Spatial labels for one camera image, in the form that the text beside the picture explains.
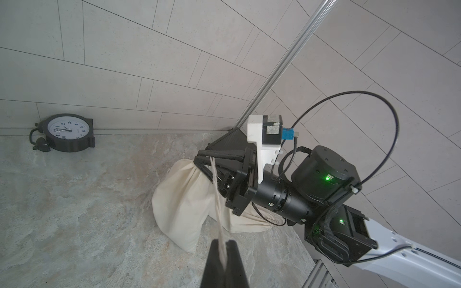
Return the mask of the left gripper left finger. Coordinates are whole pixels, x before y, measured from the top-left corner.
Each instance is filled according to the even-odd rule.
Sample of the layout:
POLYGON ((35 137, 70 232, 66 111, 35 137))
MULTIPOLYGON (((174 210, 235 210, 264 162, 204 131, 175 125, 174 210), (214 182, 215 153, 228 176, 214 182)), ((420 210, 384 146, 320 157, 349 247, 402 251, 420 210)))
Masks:
POLYGON ((218 240, 213 240, 206 260, 200 288, 224 288, 225 271, 219 258, 218 240))

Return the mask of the cream cloth soil bag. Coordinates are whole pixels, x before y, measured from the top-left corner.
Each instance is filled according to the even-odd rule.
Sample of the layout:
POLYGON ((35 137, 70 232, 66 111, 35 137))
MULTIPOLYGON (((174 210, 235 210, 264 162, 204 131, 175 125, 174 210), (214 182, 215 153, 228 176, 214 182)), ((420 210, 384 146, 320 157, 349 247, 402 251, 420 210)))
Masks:
MULTIPOLYGON (((151 199, 159 229, 187 253, 194 253, 202 225, 208 217, 216 219, 216 192, 212 182, 188 159, 177 161, 157 186, 151 199)), ((232 234, 256 233, 282 224, 283 218, 271 211, 256 212, 247 206, 236 216, 220 198, 223 229, 232 234)))

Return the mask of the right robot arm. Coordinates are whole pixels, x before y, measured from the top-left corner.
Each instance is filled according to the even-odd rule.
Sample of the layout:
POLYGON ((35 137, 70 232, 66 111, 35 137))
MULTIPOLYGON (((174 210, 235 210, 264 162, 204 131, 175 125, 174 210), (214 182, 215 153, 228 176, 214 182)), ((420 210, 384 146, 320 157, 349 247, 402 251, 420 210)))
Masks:
POLYGON ((297 145, 298 134, 280 115, 252 115, 247 145, 238 150, 224 135, 194 158, 236 216, 265 208, 285 224, 304 226, 306 242, 327 259, 357 266, 409 288, 458 288, 459 261, 409 240, 346 205, 361 192, 357 169, 325 146, 297 145), (295 143, 283 158, 287 140, 295 143))

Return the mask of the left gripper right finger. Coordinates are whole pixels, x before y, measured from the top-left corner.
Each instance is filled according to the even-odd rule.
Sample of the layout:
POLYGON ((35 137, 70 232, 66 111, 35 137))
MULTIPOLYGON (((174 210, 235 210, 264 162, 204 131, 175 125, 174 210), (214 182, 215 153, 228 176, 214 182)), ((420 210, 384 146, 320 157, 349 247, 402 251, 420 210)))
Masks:
POLYGON ((225 287, 249 288, 249 282, 241 260, 237 242, 229 240, 226 243, 226 249, 228 253, 228 262, 225 271, 225 287))

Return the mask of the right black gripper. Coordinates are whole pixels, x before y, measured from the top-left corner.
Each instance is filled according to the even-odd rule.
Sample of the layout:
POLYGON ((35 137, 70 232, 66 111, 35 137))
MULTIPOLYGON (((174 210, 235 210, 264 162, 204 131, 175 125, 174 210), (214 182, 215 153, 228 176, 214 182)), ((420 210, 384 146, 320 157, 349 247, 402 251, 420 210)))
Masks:
POLYGON ((256 150, 200 150, 193 163, 212 182, 210 158, 217 158, 218 192, 234 215, 242 216, 252 202, 267 206, 267 185, 258 184, 256 150))

